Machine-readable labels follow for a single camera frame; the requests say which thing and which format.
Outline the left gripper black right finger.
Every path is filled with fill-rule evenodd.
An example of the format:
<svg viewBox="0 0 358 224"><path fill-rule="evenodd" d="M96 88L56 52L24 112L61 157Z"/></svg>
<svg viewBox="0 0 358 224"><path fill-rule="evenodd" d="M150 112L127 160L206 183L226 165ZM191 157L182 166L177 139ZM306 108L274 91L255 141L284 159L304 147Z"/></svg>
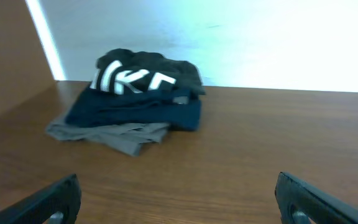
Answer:
<svg viewBox="0 0 358 224"><path fill-rule="evenodd" d="M275 198L284 224L358 224L358 209L287 172L278 175Z"/></svg>

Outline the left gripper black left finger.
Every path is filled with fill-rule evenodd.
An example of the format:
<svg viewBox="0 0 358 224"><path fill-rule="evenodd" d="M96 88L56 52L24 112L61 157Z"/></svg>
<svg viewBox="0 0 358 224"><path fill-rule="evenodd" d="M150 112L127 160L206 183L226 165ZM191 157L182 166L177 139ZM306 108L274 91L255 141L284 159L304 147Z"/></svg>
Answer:
<svg viewBox="0 0 358 224"><path fill-rule="evenodd" d="M0 224L43 223L53 215L60 223L75 223L80 207L80 184L71 174L1 210Z"/></svg>

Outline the dark green t-shirt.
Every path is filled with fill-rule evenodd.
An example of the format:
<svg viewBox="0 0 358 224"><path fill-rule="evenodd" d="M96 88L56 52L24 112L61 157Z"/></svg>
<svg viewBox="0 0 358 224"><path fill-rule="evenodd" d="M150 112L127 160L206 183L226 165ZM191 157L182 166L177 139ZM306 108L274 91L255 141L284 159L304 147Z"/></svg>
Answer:
<svg viewBox="0 0 358 224"><path fill-rule="evenodd" d="M205 94L195 65L156 52L110 50L97 59L96 68L98 71L89 87L102 92L125 95L188 88L195 94Z"/></svg>

